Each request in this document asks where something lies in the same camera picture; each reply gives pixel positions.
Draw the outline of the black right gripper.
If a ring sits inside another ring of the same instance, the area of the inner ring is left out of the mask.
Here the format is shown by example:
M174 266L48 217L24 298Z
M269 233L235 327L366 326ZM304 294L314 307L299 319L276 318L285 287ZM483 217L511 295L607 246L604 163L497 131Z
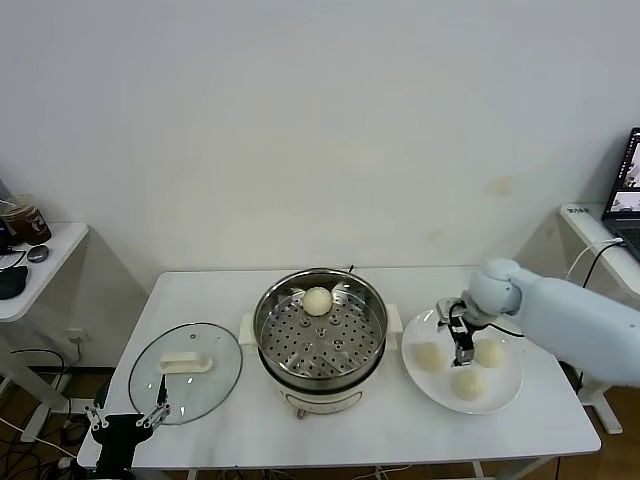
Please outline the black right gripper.
M436 331L449 329L454 342L452 367L470 365L474 358L474 342L471 333L475 327L465 319L466 303L458 297L440 299L436 303L438 321Z

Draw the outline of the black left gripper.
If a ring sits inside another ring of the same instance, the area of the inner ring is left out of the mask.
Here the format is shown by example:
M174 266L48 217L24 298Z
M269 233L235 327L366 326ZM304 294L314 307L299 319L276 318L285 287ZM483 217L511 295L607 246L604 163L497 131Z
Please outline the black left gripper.
M109 385L104 384L84 407L93 440L101 446L92 478L134 479L132 464L137 446L148 440L150 428L157 428L171 412L166 375L161 377L154 408L144 415L116 414L106 417L103 410L108 388Z

